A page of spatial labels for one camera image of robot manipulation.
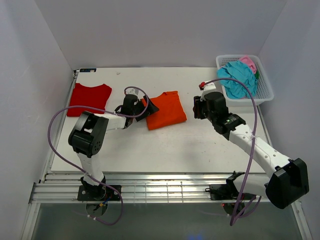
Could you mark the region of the blue label sticker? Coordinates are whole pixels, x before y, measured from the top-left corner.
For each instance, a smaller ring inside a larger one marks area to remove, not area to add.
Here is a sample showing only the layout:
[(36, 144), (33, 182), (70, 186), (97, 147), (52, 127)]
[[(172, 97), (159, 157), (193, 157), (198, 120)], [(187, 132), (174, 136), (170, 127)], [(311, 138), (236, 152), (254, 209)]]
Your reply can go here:
[(81, 68), (79, 70), (80, 73), (95, 73), (96, 71), (96, 68)]

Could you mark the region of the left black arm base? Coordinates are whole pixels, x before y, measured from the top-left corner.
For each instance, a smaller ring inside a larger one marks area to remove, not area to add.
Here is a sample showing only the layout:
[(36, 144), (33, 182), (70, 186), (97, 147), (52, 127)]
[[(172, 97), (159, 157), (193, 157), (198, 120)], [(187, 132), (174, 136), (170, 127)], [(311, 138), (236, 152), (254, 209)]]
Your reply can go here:
[(78, 189), (77, 200), (78, 201), (119, 201), (120, 196), (115, 191), (104, 185), (91, 185), (84, 180), (84, 177), (80, 178), (81, 185)]

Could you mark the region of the orange t shirt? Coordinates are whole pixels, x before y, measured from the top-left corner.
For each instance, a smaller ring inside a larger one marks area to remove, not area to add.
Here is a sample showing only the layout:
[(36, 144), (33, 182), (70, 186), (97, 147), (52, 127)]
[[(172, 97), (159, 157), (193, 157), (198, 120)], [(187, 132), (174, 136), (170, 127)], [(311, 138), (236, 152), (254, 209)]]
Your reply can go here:
[(146, 118), (149, 131), (187, 121), (178, 91), (166, 91), (150, 101), (159, 109)]

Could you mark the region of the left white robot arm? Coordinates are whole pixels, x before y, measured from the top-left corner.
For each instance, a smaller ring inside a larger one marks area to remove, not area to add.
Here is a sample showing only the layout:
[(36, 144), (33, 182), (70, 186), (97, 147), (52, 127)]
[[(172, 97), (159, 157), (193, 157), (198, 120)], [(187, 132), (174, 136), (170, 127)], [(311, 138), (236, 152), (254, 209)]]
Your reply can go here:
[(139, 122), (160, 110), (146, 95), (143, 100), (138, 99), (135, 94), (127, 94), (122, 105), (113, 114), (84, 111), (68, 137), (68, 144), (77, 154), (85, 171), (80, 181), (84, 186), (90, 186), (88, 193), (95, 200), (106, 195), (106, 187), (101, 184), (105, 182), (105, 176), (100, 169), (99, 160), (106, 132), (126, 129), (133, 120)]

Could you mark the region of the folded red t shirt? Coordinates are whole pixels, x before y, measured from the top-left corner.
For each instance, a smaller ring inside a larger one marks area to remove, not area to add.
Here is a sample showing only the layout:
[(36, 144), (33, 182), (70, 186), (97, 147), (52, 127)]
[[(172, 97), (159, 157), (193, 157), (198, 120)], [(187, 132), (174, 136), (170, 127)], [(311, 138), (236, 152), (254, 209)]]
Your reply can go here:
[(68, 117), (79, 117), (84, 111), (94, 114), (103, 114), (107, 101), (112, 93), (112, 88), (106, 84), (88, 87), (76, 83), (72, 91), (69, 106), (86, 106), (69, 108)]

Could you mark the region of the blue t shirt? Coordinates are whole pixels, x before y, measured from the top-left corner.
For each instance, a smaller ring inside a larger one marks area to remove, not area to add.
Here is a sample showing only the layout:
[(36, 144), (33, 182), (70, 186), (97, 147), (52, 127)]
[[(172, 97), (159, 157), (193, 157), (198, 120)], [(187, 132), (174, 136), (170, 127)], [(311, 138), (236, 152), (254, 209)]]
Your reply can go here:
[(227, 62), (217, 71), (217, 77), (222, 79), (220, 84), (224, 86), (226, 95), (230, 99), (243, 99), (254, 97), (258, 89), (258, 80), (251, 68), (239, 61)]

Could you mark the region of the pink t shirt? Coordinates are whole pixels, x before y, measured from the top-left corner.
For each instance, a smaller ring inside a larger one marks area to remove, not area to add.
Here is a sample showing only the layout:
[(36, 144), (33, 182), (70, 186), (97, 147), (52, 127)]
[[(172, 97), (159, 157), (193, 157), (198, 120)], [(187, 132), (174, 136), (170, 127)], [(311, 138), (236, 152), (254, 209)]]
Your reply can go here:
[(254, 74), (257, 73), (257, 67), (248, 55), (244, 55), (239, 59), (239, 61), (246, 64)]

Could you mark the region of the white plastic basket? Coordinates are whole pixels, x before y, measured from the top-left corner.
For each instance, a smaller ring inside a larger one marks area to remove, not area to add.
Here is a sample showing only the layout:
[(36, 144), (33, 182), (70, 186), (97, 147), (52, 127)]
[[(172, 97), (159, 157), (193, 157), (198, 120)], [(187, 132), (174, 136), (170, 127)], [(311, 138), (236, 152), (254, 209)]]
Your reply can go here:
[[(227, 55), (217, 56), (216, 57), (217, 70), (219, 70), (221, 67), (224, 67), (228, 62), (239, 61), (239, 59), (243, 56), (245, 55), (227, 54)], [(257, 80), (258, 81), (257, 92), (256, 92), (256, 95), (254, 96), (255, 104), (259, 105), (263, 102), (271, 101), (274, 98), (274, 93), (260, 59), (255, 55), (248, 55), (248, 56), (255, 63), (257, 71), (259, 71), (259, 74), (260, 74), (259, 79)], [(247, 98), (247, 97), (244, 97), (241, 99), (228, 98), (225, 87), (223, 85), (221, 85), (221, 87), (222, 87), (222, 92), (225, 96), (228, 106), (238, 107), (238, 106), (250, 106), (252, 104), (250, 98)]]

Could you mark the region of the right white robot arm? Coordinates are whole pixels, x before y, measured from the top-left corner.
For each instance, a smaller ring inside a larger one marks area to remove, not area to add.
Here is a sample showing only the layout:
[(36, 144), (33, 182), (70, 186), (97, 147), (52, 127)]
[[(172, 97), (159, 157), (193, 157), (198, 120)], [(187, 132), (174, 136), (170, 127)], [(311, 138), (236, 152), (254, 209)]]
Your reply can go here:
[(234, 171), (224, 184), (209, 187), (213, 200), (237, 199), (242, 194), (245, 199), (261, 196), (284, 209), (309, 192), (307, 164), (300, 158), (289, 158), (254, 136), (244, 119), (229, 112), (222, 93), (195, 96), (193, 113), (195, 119), (209, 120), (218, 134), (252, 156), (265, 172), (264, 176), (257, 176)]

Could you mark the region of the aluminium table frame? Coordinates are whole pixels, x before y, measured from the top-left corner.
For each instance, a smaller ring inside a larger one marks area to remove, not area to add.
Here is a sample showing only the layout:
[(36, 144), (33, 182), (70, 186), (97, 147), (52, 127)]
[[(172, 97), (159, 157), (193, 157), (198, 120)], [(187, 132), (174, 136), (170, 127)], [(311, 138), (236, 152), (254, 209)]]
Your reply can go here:
[(121, 185), (123, 202), (108, 204), (107, 226), (87, 216), (77, 201), (81, 173), (51, 155), (42, 182), (34, 185), (24, 240), (310, 240), (301, 202), (284, 210), (262, 199), (257, 210), (230, 226), (222, 200), (206, 187), (244, 171), (248, 156), (211, 125), (193, 117), (198, 84), (216, 77), (214, 67), (99, 68), (78, 72), (74, 83), (112, 87), (107, 108), (122, 102), (123, 90), (140, 87), (149, 96), (178, 91), (185, 123), (149, 131), (144, 121), (110, 131), (100, 151), (111, 185)]

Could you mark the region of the green garment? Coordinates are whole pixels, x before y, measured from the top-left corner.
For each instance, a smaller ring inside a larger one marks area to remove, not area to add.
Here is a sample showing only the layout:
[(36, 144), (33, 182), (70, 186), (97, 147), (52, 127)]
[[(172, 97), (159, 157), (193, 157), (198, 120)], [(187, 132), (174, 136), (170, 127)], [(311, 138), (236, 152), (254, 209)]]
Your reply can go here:
[(256, 71), (256, 73), (254, 74), (254, 76), (255, 76), (255, 78), (258, 80), (259, 79), (259, 77), (260, 77), (260, 73), (259, 73), (259, 71), (257, 70)]

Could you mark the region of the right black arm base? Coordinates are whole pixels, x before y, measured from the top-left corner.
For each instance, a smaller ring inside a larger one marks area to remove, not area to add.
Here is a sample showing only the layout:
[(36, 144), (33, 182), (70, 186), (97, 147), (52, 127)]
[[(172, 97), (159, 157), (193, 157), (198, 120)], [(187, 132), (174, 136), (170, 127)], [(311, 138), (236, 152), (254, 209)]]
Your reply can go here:
[(242, 186), (245, 172), (234, 171), (223, 184), (210, 184), (205, 188), (205, 192), (210, 194), (211, 200), (237, 200)]

